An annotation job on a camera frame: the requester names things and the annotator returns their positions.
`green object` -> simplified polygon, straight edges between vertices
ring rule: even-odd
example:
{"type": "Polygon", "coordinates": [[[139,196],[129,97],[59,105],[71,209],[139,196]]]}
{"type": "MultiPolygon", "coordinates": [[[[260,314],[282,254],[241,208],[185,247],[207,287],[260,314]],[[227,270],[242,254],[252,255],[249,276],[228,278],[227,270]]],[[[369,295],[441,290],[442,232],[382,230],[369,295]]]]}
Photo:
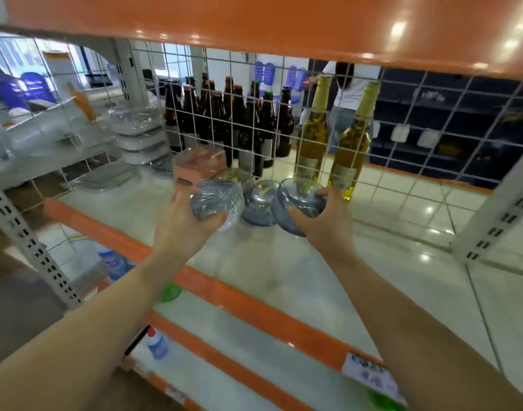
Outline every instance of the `green object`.
{"type": "Polygon", "coordinates": [[[169,284],[164,293],[161,296],[161,303],[169,303],[175,300],[181,294],[181,287],[176,284],[169,284]]]}
{"type": "Polygon", "coordinates": [[[372,390],[370,391],[371,403],[375,405],[375,409],[381,410],[392,410],[392,411],[407,411],[408,408],[403,405],[393,401],[385,395],[378,394],[372,390]]]}

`forearm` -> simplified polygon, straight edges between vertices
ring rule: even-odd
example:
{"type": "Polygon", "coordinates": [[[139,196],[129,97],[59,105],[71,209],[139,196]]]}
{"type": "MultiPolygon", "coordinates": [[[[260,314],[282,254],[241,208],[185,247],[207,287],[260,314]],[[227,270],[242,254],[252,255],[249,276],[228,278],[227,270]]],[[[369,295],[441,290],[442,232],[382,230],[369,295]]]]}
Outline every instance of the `forearm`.
{"type": "Polygon", "coordinates": [[[329,264],[413,409],[523,410],[490,363],[357,255],[329,264]]]}
{"type": "Polygon", "coordinates": [[[8,357],[0,364],[0,409],[84,408],[183,264],[148,258],[8,357]]]}

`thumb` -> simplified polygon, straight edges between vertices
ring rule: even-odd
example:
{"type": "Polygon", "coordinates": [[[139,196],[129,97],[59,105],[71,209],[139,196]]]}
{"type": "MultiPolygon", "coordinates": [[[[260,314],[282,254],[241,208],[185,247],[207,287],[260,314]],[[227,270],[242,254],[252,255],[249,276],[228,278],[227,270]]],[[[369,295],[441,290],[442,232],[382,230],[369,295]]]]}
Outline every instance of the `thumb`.
{"type": "Polygon", "coordinates": [[[309,226],[309,221],[311,219],[302,214],[301,211],[294,206],[289,207],[288,212],[294,225],[301,229],[303,232],[305,232],[306,228],[308,228],[309,226]]]}
{"type": "Polygon", "coordinates": [[[202,221],[202,226],[204,227],[204,229],[206,229],[210,233],[213,233],[216,231],[216,229],[218,229],[221,225],[223,225],[225,223],[228,216],[229,216],[229,211],[227,211],[227,210],[218,212],[217,214],[213,214],[208,219],[202,221]]]}

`price tag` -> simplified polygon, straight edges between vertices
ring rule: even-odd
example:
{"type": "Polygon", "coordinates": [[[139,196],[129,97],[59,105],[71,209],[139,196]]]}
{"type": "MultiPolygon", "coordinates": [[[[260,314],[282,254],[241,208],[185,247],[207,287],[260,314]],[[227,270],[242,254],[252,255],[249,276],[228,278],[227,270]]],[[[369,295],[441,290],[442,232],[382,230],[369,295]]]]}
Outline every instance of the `price tag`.
{"type": "Polygon", "coordinates": [[[178,404],[185,405],[185,394],[173,386],[167,385],[164,393],[176,401],[178,404]]]}
{"type": "Polygon", "coordinates": [[[141,377],[147,379],[149,378],[149,375],[151,375],[151,370],[149,370],[148,367],[142,365],[139,362],[136,362],[136,365],[134,366],[134,372],[136,372],[141,377]]]}
{"type": "Polygon", "coordinates": [[[407,405],[391,373],[377,363],[349,352],[341,372],[374,391],[386,395],[400,404],[407,405]]]}

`white shirt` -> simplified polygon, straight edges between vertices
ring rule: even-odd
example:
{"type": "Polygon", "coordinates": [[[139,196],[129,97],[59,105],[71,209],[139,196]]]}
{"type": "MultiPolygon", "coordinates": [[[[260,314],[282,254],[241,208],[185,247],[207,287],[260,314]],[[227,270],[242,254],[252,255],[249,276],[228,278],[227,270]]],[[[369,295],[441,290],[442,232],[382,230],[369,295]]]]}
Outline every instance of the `white shirt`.
{"type": "MultiPolygon", "coordinates": [[[[336,62],[333,61],[328,62],[322,72],[335,74],[335,63],[336,62]]],[[[375,65],[354,65],[353,78],[351,79],[349,88],[341,89],[338,87],[338,95],[335,97],[334,107],[356,110],[358,105],[361,103],[364,89],[366,89],[366,85],[369,81],[369,79],[359,78],[377,79],[380,69],[381,66],[375,65]]]]}

